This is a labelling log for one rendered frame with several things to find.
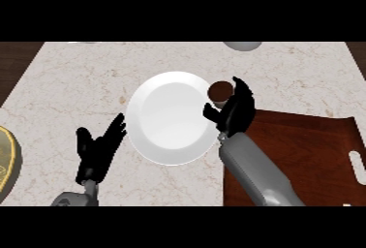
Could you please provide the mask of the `chocolate cupcake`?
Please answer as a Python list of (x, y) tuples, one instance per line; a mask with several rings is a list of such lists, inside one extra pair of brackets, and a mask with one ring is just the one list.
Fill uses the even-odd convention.
[(208, 88), (207, 95), (214, 106), (221, 109), (233, 95), (233, 85), (229, 81), (217, 81)]

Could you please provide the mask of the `white round plate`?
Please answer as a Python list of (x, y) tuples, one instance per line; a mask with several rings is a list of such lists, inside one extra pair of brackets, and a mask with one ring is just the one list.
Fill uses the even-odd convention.
[(125, 130), (142, 156), (165, 166), (199, 159), (215, 143), (215, 124), (204, 117), (208, 82), (167, 72), (139, 86), (125, 109)]

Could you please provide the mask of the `yellow-rimmed grey round object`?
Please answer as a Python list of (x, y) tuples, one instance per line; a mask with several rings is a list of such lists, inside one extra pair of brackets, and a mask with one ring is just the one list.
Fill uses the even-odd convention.
[(0, 126), (0, 204), (7, 198), (21, 175), (22, 148), (13, 133)]

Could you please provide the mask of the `brown wooden tray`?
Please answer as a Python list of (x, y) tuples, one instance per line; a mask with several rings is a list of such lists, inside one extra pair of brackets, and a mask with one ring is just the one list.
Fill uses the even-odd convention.
[(366, 145), (356, 120), (258, 110), (246, 135), (291, 179), (307, 205), (366, 206)]

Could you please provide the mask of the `pale grey rounded object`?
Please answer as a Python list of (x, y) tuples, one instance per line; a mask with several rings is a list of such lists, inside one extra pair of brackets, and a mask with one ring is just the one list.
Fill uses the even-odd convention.
[(224, 45), (238, 51), (252, 51), (260, 47), (261, 42), (224, 42)]

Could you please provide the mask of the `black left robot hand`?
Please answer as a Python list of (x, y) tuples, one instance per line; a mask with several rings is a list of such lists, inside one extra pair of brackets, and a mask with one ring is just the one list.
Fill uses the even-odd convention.
[(80, 165), (75, 182), (83, 184), (87, 180), (100, 183), (105, 180), (115, 152), (127, 134), (124, 114), (120, 113), (111, 123), (105, 134), (96, 139), (84, 127), (75, 131), (77, 154)]

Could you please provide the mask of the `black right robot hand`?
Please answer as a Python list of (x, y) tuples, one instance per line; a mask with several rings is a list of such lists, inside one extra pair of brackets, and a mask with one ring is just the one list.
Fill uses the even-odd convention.
[(238, 77), (233, 77), (233, 80), (236, 82), (235, 94), (230, 96), (223, 109), (214, 109), (210, 103), (205, 103), (204, 106), (204, 117), (215, 123), (215, 129), (227, 137), (246, 131), (255, 116), (249, 86)]

